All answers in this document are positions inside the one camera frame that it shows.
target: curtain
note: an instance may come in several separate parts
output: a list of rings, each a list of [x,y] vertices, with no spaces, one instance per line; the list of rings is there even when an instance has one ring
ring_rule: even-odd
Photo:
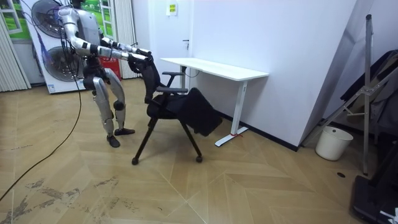
[[[30,83],[22,69],[2,13],[0,19],[0,91],[26,90]]]
[[[132,17],[131,0],[113,0],[114,13],[116,18],[117,41],[124,44],[133,44],[136,42],[136,33],[134,30],[134,21]],[[131,71],[129,64],[120,60],[122,78],[136,78],[138,74]]]

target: desk top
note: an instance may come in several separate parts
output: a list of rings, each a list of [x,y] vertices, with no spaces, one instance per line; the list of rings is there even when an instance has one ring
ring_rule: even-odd
[[[225,65],[222,63],[209,62],[198,58],[161,58],[166,62],[175,63],[185,67],[194,68],[201,72],[209,73],[234,81],[246,81],[254,78],[267,77],[266,72],[258,72],[246,68]]]

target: desk foot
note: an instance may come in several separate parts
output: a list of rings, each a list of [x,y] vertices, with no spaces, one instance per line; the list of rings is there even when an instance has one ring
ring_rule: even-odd
[[[229,134],[229,135],[223,137],[222,139],[218,140],[218,141],[215,143],[215,145],[216,145],[217,147],[220,147],[220,146],[223,145],[224,143],[228,142],[228,141],[231,140],[232,138],[235,138],[236,136],[238,136],[239,134],[245,132],[246,130],[248,130],[248,128],[245,128],[245,127],[240,128],[240,129],[238,129],[237,134],[235,134],[235,135]]]

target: chair leg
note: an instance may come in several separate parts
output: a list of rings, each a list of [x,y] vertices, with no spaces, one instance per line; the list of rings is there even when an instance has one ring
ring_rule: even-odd
[[[153,118],[150,119],[150,121],[148,123],[148,131],[147,131],[147,133],[146,133],[146,135],[144,137],[144,140],[142,140],[141,145],[139,146],[139,149],[137,151],[136,156],[134,158],[132,158],[131,163],[133,165],[137,165],[138,164],[139,157],[141,156],[141,153],[144,150],[145,145],[147,144],[150,135],[152,134],[153,130],[155,129],[156,122],[157,122],[157,119],[153,119]]]
[[[180,123],[181,123],[182,128],[184,129],[185,133],[187,134],[189,140],[191,141],[193,148],[195,149],[195,151],[196,151],[197,154],[198,154],[197,162],[202,162],[203,158],[202,158],[202,156],[201,156],[201,152],[200,152],[200,150],[199,150],[199,147],[198,147],[197,143],[196,143],[195,140],[193,139],[193,137],[192,137],[192,135],[191,135],[191,132],[189,131],[189,129],[188,129],[188,127],[187,127],[187,125],[186,125],[185,123],[183,123],[183,122],[180,122]]]

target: humanoid robot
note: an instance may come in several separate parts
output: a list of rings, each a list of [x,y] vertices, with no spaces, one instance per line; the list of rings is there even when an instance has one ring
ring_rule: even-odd
[[[115,136],[134,134],[135,130],[124,127],[126,102],[118,77],[111,69],[104,68],[98,57],[127,60],[130,65],[137,64],[140,68],[145,68],[149,60],[146,56],[150,55],[150,52],[103,37],[95,15],[81,9],[82,2],[85,0],[72,0],[73,7],[60,7],[58,17],[68,41],[84,61],[83,84],[86,89],[93,90],[93,99],[101,113],[101,121],[107,134],[106,139],[112,147],[119,147],[120,143]],[[117,130],[114,130],[114,116],[109,105],[105,83],[110,85],[111,91],[117,98],[113,103],[119,125]]]

